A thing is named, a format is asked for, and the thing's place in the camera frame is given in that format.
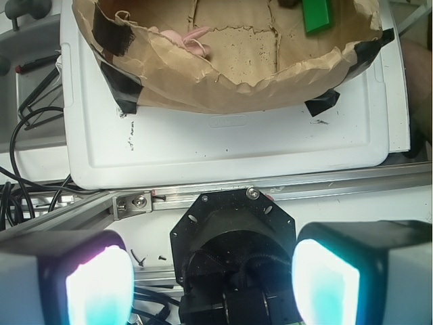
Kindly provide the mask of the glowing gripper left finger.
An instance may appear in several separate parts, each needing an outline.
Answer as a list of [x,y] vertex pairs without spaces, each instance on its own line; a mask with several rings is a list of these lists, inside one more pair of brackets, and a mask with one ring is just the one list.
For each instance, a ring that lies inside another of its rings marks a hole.
[[2,324],[126,324],[133,264],[112,230],[1,238]]

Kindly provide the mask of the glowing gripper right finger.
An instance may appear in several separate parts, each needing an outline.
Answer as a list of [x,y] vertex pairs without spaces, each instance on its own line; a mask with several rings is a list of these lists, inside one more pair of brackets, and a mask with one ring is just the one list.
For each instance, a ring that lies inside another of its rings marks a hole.
[[308,223],[292,286],[305,324],[431,324],[432,224]]

